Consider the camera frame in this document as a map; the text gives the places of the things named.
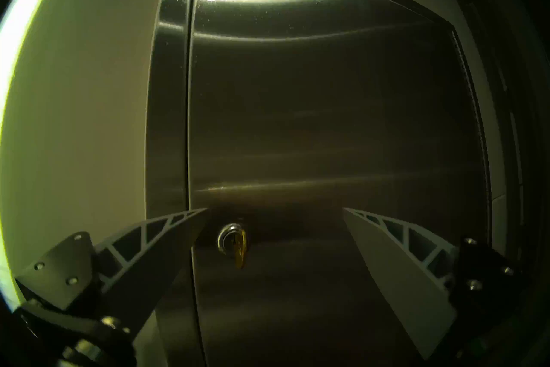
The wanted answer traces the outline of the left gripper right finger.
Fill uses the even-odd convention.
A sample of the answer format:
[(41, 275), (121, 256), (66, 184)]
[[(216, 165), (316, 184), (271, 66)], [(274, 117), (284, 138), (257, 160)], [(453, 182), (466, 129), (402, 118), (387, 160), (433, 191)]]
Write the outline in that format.
[(529, 281), (489, 244), (462, 235), (454, 245), (418, 224), (349, 207), (344, 222), (424, 360), (481, 360), (504, 339)]

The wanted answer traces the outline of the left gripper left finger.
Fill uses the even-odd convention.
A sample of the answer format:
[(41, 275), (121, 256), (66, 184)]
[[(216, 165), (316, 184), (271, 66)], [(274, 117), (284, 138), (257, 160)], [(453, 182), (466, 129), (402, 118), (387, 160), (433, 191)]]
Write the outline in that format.
[(172, 284), (209, 220), (194, 209), (132, 224), (94, 244), (70, 234), (15, 278), (28, 322), (73, 335), (134, 338)]

